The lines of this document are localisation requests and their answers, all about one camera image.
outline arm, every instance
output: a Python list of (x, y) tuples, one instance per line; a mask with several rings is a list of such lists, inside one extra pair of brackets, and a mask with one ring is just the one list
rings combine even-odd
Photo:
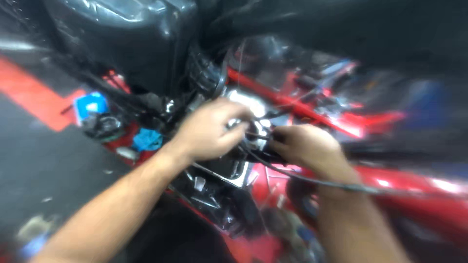
[(35, 263), (110, 260), (135, 234), (171, 180), (193, 161), (226, 154), (246, 124), (226, 132), (229, 119), (248, 115), (236, 103), (216, 100), (194, 112), (155, 156), (81, 208), (32, 259)]
[[(362, 183), (347, 163), (338, 142), (311, 126), (275, 129), (285, 138), (271, 146), (286, 160), (309, 168), (319, 178), (339, 183)], [(332, 263), (409, 263), (384, 216), (364, 193), (320, 186), (319, 236)]]

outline blue cloth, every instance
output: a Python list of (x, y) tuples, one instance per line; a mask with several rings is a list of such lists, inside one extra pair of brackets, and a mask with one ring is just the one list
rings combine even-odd
[(32, 239), (28, 244), (20, 249), (20, 255), (24, 259), (29, 259), (41, 251), (42, 247), (47, 242), (49, 235), (47, 233), (41, 234)]
[(155, 151), (162, 145), (162, 135), (155, 131), (141, 128), (140, 132), (133, 137), (132, 148), (141, 151)]

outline left hand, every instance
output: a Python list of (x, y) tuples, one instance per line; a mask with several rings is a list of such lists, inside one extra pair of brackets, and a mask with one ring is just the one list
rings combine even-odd
[(227, 154), (245, 136), (249, 127), (242, 122), (226, 130), (231, 119), (246, 119), (253, 114), (247, 106), (225, 98), (209, 102), (194, 111), (168, 143), (188, 161), (205, 161)]

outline forearm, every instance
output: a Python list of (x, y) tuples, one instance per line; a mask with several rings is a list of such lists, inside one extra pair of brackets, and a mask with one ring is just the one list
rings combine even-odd
[[(360, 183), (351, 167), (342, 183)], [(319, 188), (319, 233), (331, 263), (408, 263), (381, 211), (364, 193)]]
[(34, 262), (106, 262), (135, 234), (171, 179), (189, 162), (162, 148), (81, 208)]

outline red motorcycle frame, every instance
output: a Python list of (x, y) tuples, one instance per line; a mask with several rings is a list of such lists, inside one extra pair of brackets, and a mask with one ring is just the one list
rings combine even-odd
[[(363, 137), (369, 133), (383, 133), (391, 128), (394, 121), (404, 117), (400, 112), (391, 112), (375, 116), (357, 116), (350, 113), (342, 114), (341, 118), (335, 121), (321, 116), (313, 111), (313, 105), (302, 103), (289, 96), (294, 74), (289, 74), (282, 92), (276, 93), (251, 78), (238, 73), (233, 69), (228, 70), (229, 79), (227, 82), (241, 84), (243, 87), (250, 88), (258, 95), (268, 98), (276, 105), (292, 105), (292, 110), (297, 116), (310, 119), (312, 124), (325, 124), (337, 130), (345, 132), (354, 137)], [(115, 148), (122, 145), (130, 145), (132, 137), (137, 133), (138, 127), (130, 127), (127, 136), (117, 141), (105, 144), (105, 146), (114, 151)], [(140, 160), (135, 164), (139, 165), (151, 157), (154, 152), (142, 152)], [(298, 170), (298, 167), (275, 165), (277, 168)], [(447, 193), (448, 195), (468, 194), (468, 184), (462, 182), (449, 182), (444, 179), (430, 178), (417, 175), (411, 172), (399, 170), (372, 168), (366, 166), (355, 166), (355, 170), (361, 175), (364, 184), (373, 187), (390, 188), (417, 193)], [(303, 176), (313, 178), (312, 173), (305, 172)], [(257, 205), (262, 207), (277, 207), (281, 199), (284, 199), (283, 208), (293, 211), (300, 215), (305, 222), (311, 222), (298, 211), (291, 201), (287, 198), (286, 185), (290, 178), (282, 173), (266, 168), (262, 164), (256, 164), (250, 174), (253, 178), (252, 197)], [(468, 248), (468, 202), (464, 199), (455, 198), (417, 198), (408, 196), (381, 196), (375, 197), (375, 200), (381, 208), (398, 211), (404, 216), (413, 219), (423, 226), (437, 232), (442, 237), (452, 241), (457, 247), (465, 250)], [(195, 208), (190, 207), (197, 215), (205, 218)], [(273, 262), (281, 253), (282, 246), (278, 238), (263, 236), (253, 241), (244, 238), (232, 240), (227, 233), (222, 236), (228, 245), (231, 253), (238, 262), (251, 262), (252, 258), (261, 258), (264, 262)]]
[[(331, 120), (317, 114), (312, 103), (303, 103), (289, 96), (295, 89), (294, 73), (287, 74), (286, 81), (279, 92), (274, 92), (231, 68), (228, 69), (228, 76), (229, 82), (249, 88), (256, 94), (270, 99), (276, 105), (291, 105), (295, 115), (309, 118), (311, 124), (325, 124), (356, 138), (362, 138), (366, 134), (389, 131), (395, 121), (404, 118), (403, 113), (395, 111), (373, 116), (344, 113), (340, 118)], [(381, 207), (400, 212), (451, 240), (459, 248), (468, 248), (468, 200), (464, 199), (468, 193), (468, 184), (399, 170), (366, 166), (354, 168), (361, 175), (363, 183), (368, 186), (415, 193), (438, 193), (441, 196), (444, 194), (446, 196), (459, 195), (460, 198), (384, 196), (376, 197), (376, 200)], [(280, 196), (287, 196), (286, 183), (289, 177), (269, 168), (265, 169), (265, 166), (261, 164), (254, 167), (253, 173), (256, 173), (257, 175), (254, 176), (258, 178), (253, 184), (252, 195), (258, 204), (267, 202), (275, 206)], [(312, 173), (303, 175), (314, 177)], [(271, 192), (272, 185), (275, 185), (273, 193)], [(293, 206), (288, 203), (286, 207), (293, 209)]]

